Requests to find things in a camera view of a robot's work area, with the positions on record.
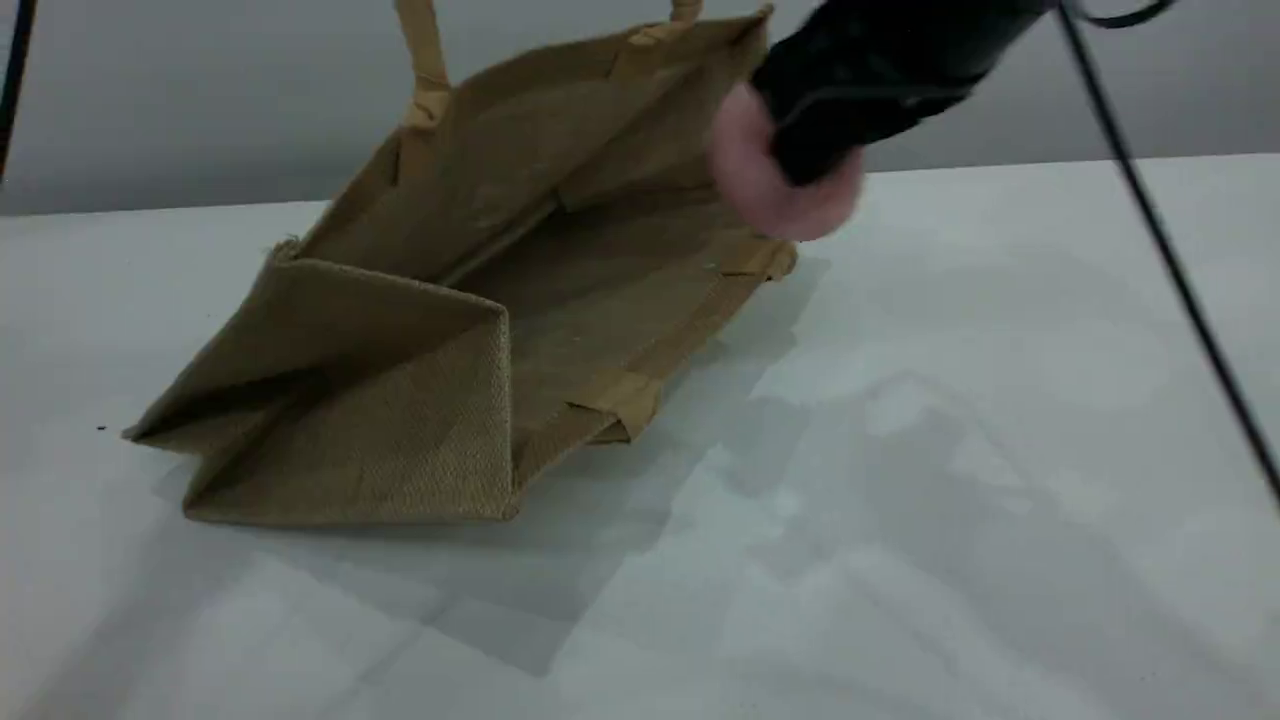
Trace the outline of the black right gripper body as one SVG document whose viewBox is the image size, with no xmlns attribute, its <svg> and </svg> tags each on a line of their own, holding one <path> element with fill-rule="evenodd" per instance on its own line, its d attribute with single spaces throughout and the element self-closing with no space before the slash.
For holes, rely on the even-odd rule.
<svg viewBox="0 0 1280 720">
<path fill-rule="evenodd" d="M 751 77 L 776 151 L 845 151 L 968 99 L 1052 1 L 824 1 Z"/>
</svg>

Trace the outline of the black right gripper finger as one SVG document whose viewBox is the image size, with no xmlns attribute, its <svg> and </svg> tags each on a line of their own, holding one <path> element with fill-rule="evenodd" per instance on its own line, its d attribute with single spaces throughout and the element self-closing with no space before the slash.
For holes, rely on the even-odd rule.
<svg viewBox="0 0 1280 720">
<path fill-rule="evenodd" d="M 787 184 L 805 187 L 847 159 L 860 142 L 860 120 L 847 111 L 804 111 L 776 128 L 771 154 Z"/>
</svg>

